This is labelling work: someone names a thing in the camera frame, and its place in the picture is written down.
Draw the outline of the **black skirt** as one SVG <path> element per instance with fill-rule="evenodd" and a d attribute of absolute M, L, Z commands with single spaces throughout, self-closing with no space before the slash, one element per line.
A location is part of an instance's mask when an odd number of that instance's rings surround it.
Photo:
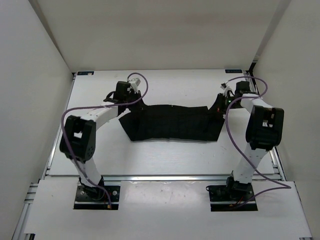
<path fill-rule="evenodd" d="M 225 122 L 216 105 L 211 108 L 144 105 L 129 110 L 119 122 L 133 142 L 155 139 L 216 142 Z"/>

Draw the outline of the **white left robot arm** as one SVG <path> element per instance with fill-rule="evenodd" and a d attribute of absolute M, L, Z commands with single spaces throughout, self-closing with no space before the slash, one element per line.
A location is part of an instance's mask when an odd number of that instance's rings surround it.
<path fill-rule="evenodd" d="M 75 165 L 83 191 L 93 200 L 110 196 L 93 159 L 97 130 L 127 108 L 142 102 L 143 95 L 138 89 L 140 83 L 138 77 L 119 81 L 100 106 L 91 108 L 81 116 L 69 115 L 62 119 L 65 123 L 59 150 Z"/>

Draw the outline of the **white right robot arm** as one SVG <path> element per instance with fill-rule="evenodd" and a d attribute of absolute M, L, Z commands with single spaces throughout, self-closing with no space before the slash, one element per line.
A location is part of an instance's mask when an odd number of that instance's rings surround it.
<path fill-rule="evenodd" d="M 235 90 L 226 82 L 221 84 L 221 88 L 220 110 L 226 117 L 235 107 L 247 110 L 250 116 L 245 131 L 245 149 L 235 147 L 241 155 L 240 162 L 227 178 L 226 184 L 213 186 L 210 192 L 215 198 L 226 201 L 247 200 L 253 196 L 253 175 L 259 172 L 261 160 L 282 140 L 285 112 L 264 102 L 261 95 L 251 91 L 247 81 L 237 82 Z"/>

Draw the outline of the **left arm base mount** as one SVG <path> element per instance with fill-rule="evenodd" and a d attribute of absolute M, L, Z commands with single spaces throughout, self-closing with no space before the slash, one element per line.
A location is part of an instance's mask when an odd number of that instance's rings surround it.
<path fill-rule="evenodd" d="M 105 185 L 104 188 L 110 198 L 101 189 L 96 192 L 89 191 L 86 186 L 79 183 L 75 192 L 73 209 L 117 211 L 119 209 L 121 186 L 113 184 Z"/>

